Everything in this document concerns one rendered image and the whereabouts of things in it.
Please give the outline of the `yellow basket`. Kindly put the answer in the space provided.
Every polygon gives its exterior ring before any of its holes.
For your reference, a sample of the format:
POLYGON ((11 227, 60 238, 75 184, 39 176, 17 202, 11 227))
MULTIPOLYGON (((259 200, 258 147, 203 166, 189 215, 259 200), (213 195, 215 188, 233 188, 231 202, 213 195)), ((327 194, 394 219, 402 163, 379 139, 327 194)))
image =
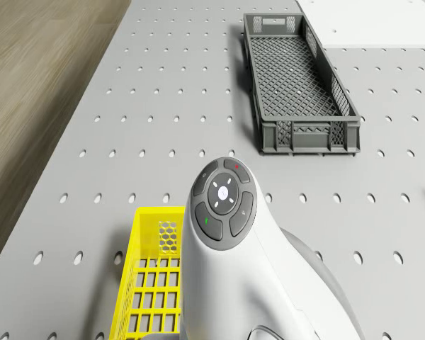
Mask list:
POLYGON ((179 333, 183 206, 135 212, 109 340, 179 333))

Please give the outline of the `dark grey basket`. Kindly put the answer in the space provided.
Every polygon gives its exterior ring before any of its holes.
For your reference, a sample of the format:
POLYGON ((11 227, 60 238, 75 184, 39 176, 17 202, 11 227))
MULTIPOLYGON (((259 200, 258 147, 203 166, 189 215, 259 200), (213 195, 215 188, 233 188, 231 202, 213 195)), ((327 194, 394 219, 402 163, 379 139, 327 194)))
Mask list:
POLYGON ((266 154, 357 154, 361 117, 303 13, 246 13, 244 45, 266 154))

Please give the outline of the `white board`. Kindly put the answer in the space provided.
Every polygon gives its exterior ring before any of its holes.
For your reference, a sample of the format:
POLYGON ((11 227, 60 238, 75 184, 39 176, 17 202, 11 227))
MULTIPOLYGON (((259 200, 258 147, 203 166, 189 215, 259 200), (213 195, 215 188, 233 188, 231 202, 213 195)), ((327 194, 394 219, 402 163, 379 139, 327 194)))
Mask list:
POLYGON ((325 48, 425 48, 422 0, 296 0, 325 48))

